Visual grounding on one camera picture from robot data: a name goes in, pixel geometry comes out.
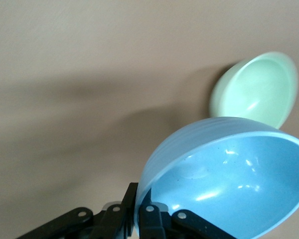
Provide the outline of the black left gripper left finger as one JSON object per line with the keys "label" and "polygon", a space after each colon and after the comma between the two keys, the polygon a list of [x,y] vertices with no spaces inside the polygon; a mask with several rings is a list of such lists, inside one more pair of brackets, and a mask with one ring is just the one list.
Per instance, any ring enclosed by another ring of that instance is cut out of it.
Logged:
{"label": "black left gripper left finger", "polygon": [[126,239],[132,235],[138,183],[130,183],[121,202],[99,213],[75,208],[23,234],[21,239]]}

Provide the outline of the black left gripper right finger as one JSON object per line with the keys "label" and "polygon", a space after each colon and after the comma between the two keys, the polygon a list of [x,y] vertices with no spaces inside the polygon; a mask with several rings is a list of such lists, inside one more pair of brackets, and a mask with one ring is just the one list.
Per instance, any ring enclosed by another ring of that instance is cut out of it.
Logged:
{"label": "black left gripper right finger", "polygon": [[190,210],[170,215],[165,205],[151,201],[149,191],[139,207],[141,239],[233,239],[234,237]]}

